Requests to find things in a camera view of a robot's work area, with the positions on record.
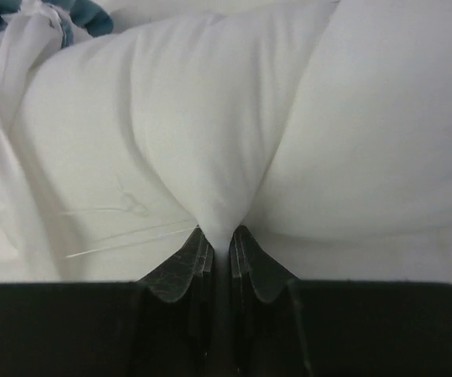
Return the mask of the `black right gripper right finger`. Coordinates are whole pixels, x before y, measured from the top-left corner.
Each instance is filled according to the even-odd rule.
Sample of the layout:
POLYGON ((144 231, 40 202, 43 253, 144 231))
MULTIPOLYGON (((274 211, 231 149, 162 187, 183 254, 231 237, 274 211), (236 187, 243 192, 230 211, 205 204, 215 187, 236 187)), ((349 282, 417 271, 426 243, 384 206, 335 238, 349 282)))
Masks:
POLYGON ((276 376, 312 376, 302 281, 269 256, 244 225, 233 234, 229 260, 233 357, 240 375, 254 375, 259 364, 276 376))

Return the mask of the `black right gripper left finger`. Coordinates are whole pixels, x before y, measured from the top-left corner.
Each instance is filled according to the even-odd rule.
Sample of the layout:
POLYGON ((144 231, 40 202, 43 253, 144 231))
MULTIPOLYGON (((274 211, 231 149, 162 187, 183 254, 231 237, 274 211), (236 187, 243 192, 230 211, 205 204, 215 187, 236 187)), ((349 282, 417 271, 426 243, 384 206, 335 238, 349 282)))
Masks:
POLYGON ((195 228, 182 247, 144 276, 132 376, 199 376, 211 343, 214 250, 195 228))

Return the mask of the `blue houndstooth pillowcase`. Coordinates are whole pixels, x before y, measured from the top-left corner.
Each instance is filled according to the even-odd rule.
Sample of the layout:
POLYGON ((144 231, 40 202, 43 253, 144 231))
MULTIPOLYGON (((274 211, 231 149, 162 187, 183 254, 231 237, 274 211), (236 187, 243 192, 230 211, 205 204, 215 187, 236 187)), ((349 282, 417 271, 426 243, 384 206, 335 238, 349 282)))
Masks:
POLYGON ((113 30, 92 1, 0 1, 0 226, 17 251, 4 264, 27 279, 59 280, 43 216, 9 132, 28 77, 62 49, 113 30))

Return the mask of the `white pillow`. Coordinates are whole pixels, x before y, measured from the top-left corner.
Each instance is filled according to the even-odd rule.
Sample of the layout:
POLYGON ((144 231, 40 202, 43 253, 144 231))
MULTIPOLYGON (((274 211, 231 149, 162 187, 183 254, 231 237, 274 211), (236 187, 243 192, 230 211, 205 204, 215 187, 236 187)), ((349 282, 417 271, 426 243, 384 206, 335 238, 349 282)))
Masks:
POLYGON ((181 15, 30 73, 42 276, 131 280, 246 224, 305 278, 452 282, 452 1, 181 15))

